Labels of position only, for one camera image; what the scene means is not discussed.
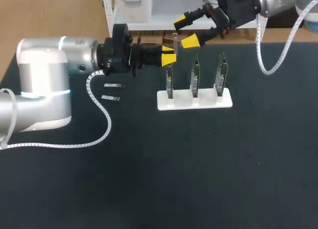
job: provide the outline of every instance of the small metal component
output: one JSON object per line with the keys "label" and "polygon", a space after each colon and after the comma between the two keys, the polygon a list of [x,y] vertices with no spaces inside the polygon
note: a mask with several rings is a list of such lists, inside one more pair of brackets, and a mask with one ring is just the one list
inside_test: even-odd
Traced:
{"label": "small metal component", "polygon": [[121,83],[105,83],[105,88],[112,88],[112,89],[124,89],[125,86]]}
{"label": "small metal component", "polygon": [[120,100],[120,97],[102,95],[102,96],[101,96],[101,99],[110,100],[110,101],[119,101],[119,100]]}
{"label": "small metal component", "polygon": [[173,77],[172,77],[172,65],[169,64],[167,70],[165,71],[168,98],[173,99]]}
{"label": "small metal component", "polygon": [[173,49],[174,53],[178,56],[179,37],[178,33],[173,34]]}
{"label": "small metal component", "polygon": [[194,65],[191,71],[191,90],[192,96],[197,98],[199,94],[199,83],[200,83],[200,64],[198,55],[194,60]]}
{"label": "small metal component", "polygon": [[223,96],[225,81],[227,79],[227,74],[228,74],[228,68],[229,66],[228,66],[227,60],[225,58],[224,53],[222,53],[220,55],[220,62],[218,65],[217,76],[215,79],[215,87],[216,87],[218,96]]}

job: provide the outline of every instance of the black mount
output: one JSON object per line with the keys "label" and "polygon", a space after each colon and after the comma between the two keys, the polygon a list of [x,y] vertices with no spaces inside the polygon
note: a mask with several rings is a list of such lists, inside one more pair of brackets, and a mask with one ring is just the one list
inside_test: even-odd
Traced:
{"label": "black mount", "polygon": [[132,70],[133,76],[137,75],[137,69],[143,65],[161,67],[162,46],[144,46],[141,39],[133,43],[133,37],[129,34],[127,24],[115,24],[113,37],[106,38],[104,44],[97,47],[97,63],[99,69],[105,75],[110,73],[128,73]]}

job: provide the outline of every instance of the white shelf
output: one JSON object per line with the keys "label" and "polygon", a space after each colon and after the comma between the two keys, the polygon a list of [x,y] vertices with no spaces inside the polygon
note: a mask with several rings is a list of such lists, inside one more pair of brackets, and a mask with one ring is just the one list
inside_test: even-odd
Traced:
{"label": "white shelf", "polygon": [[[173,23],[179,19],[183,13],[194,11],[202,7],[203,0],[154,0],[153,15],[151,22],[148,23],[127,23],[129,30],[174,30]],[[115,17],[115,23],[124,23],[121,16]],[[214,22],[207,17],[202,17],[193,22],[191,26],[183,28],[209,29],[215,27]],[[240,28],[256,28],[256,20],[247,23]]]}

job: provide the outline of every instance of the wooden floor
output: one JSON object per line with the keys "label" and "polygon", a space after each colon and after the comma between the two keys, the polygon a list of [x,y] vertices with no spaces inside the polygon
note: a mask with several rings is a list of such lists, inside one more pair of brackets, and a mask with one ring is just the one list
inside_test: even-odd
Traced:
{"label": "wooden floor", "polygon": [[[286,42],[290,29],[268,29],[265,42]],[[181,33],[181,38],[191,32]],[[95,37],[103,42],[108,28],[102,0],[0,0],[0,79],[23,38],[50,36]],[[171,44],[171,31],[133,32],[143,43]],[[253,43],[255,29],[231,32],[226,40],[209,43]],[[318,42],[318,34],[300,29],[295,41]]]}

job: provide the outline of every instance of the black table surface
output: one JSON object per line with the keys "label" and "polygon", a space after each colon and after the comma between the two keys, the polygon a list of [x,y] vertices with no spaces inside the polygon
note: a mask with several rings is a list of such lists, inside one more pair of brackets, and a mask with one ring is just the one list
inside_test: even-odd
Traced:
{"label": "black table surface", "polygon": [[[282,44],[262,47],[265,65]],[[190,85],[198,53],[201,88],[212,87],[219,54],[229,63],[229,109],[160,112],[165,69],[96,77],[96,97],[112,118],[108,138],[85,149],[0,151],[3,229],[316,229],[318,227],[318,44],[295,43],[272,76],[255,45],[180,50],[174,88]],[[107,122],[70,78],[72,121],[57,130],[15,134],[10,143],[88,143]],[[123,83],[123,91],[106,90]],[[1,83],[19,94],[13,59]]]}

